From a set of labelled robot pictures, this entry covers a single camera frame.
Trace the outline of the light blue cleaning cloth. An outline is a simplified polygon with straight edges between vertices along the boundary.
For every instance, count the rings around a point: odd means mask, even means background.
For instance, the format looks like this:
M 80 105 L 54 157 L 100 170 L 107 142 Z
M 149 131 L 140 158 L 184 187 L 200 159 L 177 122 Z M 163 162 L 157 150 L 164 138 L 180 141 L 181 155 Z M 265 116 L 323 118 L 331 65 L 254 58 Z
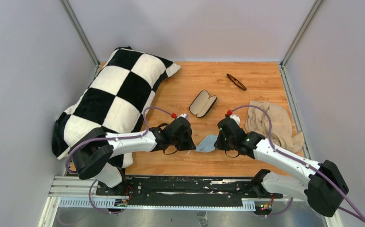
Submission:
M 196 146 L 196 152 L 209 153 L 216 150 L 215 144 L 217 142 L 217 135 L 206 136 L 198 146 Z

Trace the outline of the black glasses case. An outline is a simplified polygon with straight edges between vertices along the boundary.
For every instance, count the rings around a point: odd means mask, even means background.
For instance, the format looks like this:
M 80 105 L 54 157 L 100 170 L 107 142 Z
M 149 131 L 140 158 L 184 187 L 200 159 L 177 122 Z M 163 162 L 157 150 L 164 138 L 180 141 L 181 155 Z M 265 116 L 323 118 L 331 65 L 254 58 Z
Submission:
M 210 96 L 207 90 L 202 90 L 194 99 L 189 107 L 189 111 L 192 115 L 203 118 L 205 117 L 211 108 L 216 103 L 218 97 L 217 96 Z

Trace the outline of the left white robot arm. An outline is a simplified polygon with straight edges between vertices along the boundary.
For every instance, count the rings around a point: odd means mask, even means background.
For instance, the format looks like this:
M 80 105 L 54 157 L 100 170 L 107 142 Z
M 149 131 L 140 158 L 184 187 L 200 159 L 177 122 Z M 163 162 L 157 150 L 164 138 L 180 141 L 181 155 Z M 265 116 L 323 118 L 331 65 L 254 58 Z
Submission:
M 70 157 L 81 180 L 98 180 L 114 195 L 122 195 L 127 184 L 121 168 L 112 166 L 110 159 L 133 152 L 164 151 L 170 146 L 177 151 L 196 149 L 191 124 L 183 114 L 170 124 L 141 132 L 116 134 L 94 128 L 72 148 Z

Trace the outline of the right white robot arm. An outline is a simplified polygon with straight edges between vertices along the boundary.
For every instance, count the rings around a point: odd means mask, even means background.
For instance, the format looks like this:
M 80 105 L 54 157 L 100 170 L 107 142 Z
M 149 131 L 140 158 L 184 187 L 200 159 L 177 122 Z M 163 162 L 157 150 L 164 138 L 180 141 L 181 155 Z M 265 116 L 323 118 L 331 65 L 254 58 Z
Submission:
M 260 170 L 252 184 L 254 195 L 262 198 L 268 193 L 284 194 L 308 202 L 325 217 L 333 217 L 349 192 L 337 165 L 329 160 L 320 163 L 293 154 L 256 132 L 245 133 L 238 120 L 232 115 L 218 122 L 215 146 L 224 151 L 235 150 L 239 155 L 269 163 L 289 174 L 282 176 Z

